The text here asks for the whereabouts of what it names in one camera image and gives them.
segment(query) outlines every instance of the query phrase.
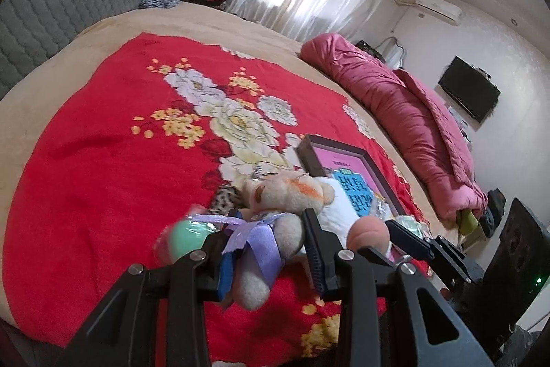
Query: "leopard print fabric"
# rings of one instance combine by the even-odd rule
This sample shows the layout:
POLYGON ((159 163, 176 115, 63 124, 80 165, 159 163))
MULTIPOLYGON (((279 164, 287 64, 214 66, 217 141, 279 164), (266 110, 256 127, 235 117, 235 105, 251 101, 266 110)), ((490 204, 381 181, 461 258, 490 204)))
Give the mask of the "leopard print fabric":
POLYGON ((243 195, 232 185, 221 185, 210 201, 209 215, 227 215, 232 208, 245 208, 243 195))

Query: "teddy bear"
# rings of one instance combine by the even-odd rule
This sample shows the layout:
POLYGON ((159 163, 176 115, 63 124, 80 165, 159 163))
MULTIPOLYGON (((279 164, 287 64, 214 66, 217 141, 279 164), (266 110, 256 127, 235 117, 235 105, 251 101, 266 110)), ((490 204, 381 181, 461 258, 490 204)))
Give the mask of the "teddy bear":
MULTIPOLYGON (((304 244, 304 227, 300 215, 307 208, 320 213, 334 200, 334 189, 301 172, 285 171, 262 180, 248 180, 243 197, 249 206, 240 212, 246 221, 281 213, 272 224, 273 236, 284 263, 292 259, 304 244)), ((269 297, 271 286, 266 282, 254 253, 244 251, 233 277, 230 298, 246 310, 261 307, 269 297)))

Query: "blue sign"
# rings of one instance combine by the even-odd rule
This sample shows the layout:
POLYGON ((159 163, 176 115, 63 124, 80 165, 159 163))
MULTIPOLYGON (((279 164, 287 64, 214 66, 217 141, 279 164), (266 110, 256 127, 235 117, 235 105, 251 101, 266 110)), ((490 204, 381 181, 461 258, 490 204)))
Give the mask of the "blue sign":
POLYGON ((332 175, 342 185, 357 215, 360 217, 368 215, 374 193, 363 177, 346 168, 333 171, 332 175))

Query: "cable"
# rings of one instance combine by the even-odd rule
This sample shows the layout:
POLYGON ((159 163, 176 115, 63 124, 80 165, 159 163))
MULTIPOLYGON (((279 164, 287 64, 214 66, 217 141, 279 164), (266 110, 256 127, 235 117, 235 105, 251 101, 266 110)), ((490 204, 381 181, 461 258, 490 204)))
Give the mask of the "cable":
POLYGON ((542 316, 539 320, 537 320, 533 325, 531 325, 527 331, 530 331, 532 328, 536 327, 538 324, 540 324, 548 315, 550 315, 550 311, 548 311, 544 316, 542 316))

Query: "pink ball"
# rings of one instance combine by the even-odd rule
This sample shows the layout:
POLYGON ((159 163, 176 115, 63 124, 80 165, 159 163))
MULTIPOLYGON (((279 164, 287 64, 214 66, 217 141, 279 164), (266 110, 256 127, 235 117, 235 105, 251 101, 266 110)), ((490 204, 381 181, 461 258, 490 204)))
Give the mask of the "pink ball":
POLYGON ((351 226, 346 240, 348 249, 356 251, 363 246, 372 246, 383 255, 386 254, 388 245, 388 227, 380 218, 372 216, 359 218, 351 226))

